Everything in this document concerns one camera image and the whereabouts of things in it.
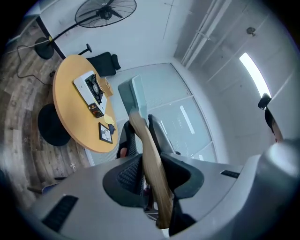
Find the fan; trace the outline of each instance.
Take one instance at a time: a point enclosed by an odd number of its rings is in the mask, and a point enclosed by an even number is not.
[[[76,26],[98,28],[117,23],[129,17],[136,10],[135,0],[87,0],[75,14],[75,24],[65,29],[55,38],[47,42],[40,37],[36,41],[35,51],[43,59],[50,59],[54,54],[52,42]]]

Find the picture frame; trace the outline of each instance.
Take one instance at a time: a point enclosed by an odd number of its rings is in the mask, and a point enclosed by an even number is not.
[[[113,137],[111,131],[104,126],[101,122],[99,123],[99,138],[100,140],[110,143],[113,143]]]

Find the wooden floor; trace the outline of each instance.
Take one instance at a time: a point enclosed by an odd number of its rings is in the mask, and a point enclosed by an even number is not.
[[[34,22],[7,51],[18,45],[32,45],[39,37],[44,35]],[[41,59],[32,49],[20,50],[20,55],[19,75],[34,74],[44,83],[52,84],[49,73],[62,61],[56,52],[49,60]],[[27,190],[28,186],[55,183],[54,177],[66,177],[90,164],[84,148],[73,139],[63,147],[53,147],[41,137],[38,113],[53,102],[52,87],[43,86],[34,77],[18,78],[18,63],[14,52],[3,55],[0,64],[0,169],[9,179],[19,205],[27,208],[38,197]]]

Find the round table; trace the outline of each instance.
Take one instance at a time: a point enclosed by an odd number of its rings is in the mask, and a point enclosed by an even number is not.
[[[95,118],[73,80],[88,71],[93,71],[97,79],[99,74],[91,63],[80,55],[71,55],[63,60],[55,73],[53,81],[53,99],[57,115],[71,137],[83,147],[95,152],[109,152],[114,149],[118,141],[118,129],[111,102],[107,95],[105,113],[112,117],[116,130],[112,135],[112,144],[99,138],[101,122],[108,128],[104,117]]]

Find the black cord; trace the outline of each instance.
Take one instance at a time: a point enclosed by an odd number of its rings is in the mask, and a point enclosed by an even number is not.
[[[20,68],[20,65],[22,63],[22,60],[21,60],[21,56],[20,56],[20,52],[19,52],[19,48],[20,47],[28,47],[26,45],[19,45],[17,46],[17,53],[18,53],[18,57],[19,57],[19,64],[17,66],[17,70],[16,70],[16,74],[18,76],[18,78],[25,78],[25,77],[35,77],[37,80],[39,80],[44,86],[52,86],[52,84],[47,84],[47,83],[43,83],[37,76],[35,76],[34,74],[29,74],[29,75],[26,75],[26,76],[20,76],[19,75],[19,68]]]

